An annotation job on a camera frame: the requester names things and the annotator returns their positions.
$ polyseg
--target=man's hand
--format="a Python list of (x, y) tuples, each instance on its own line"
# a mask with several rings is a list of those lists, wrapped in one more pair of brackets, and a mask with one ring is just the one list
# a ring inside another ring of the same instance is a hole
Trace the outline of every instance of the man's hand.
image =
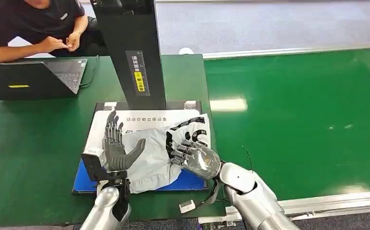
[(60, 39), (47, 37), (44, 41), (37, 44), (40, 53), (50, 53), (56, 49), (68, 49), (68, 46)]
[(79, 41), (81, 39), (80, 32), (73, 32), (67, 37), (67, 46), (69, 52), (74, 52), (79, 48)]

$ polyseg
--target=green workbench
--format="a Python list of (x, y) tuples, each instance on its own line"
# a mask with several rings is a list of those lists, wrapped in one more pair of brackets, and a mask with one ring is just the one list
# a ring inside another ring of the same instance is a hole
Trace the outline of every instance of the green workbench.
[[(90, 80), (95, 63), (90, 57), (83, 83)], [(202, 56), (163, 56), (162, 65), (166, 98), (201, 100), (203, 112), (210, 115)], [(100, 101), (124, 100), (110, 58), (101, 57), (93, 83), (76, 98), (0, 102), (0, 226), (85, 220), (94, 197), (71, 191), (94, 107)], [(133, 195), (130, 221), (181, 218), (180, 203), (203, 200), (208, 192)], [(223, 203), (215, 203), (185, 217), (224, 214)]]
[(212, 107), (222, 160), (250, 168), (244, 146), (279, 200), (370, 191), (370, 49), (221, 58), (209, 99), (245, 100)]

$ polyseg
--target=blue mat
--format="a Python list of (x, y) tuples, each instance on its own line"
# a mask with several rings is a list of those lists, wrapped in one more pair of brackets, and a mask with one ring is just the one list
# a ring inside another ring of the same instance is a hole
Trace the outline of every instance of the blue mat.
[[(207, 183), (202, 178), (182, 170), (179, 177), (172, 184), (157, 189), (157, 191), (185, 191), (185, 190), (202, 190), (207, 188)], [(78, 171), (76, 172), (75, 181), (73, 183), (73, 194), (96, 193), (96, 182), (89, 179), (85, 165), (81, 160), (79, 162)]]

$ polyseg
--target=laptop keyboard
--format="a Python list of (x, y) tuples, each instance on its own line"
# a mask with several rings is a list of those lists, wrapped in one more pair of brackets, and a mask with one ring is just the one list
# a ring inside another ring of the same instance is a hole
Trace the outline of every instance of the laptop keyboard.
[(55, 75), (72, 90), (78, 86), (80, 73), (57, 73)]

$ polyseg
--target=yellow sticker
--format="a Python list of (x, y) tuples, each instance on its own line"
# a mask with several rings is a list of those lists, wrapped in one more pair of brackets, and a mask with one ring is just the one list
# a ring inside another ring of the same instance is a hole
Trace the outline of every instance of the yellow sticker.
[(145, 92), (143, 76), (141, 72), (134, 72), (134, 77), (136, 78), (137, 89), (139, 90), (139, 92)]
[(28, 88), (30, 87), (29, 85), (9, 85), (9, 88)]

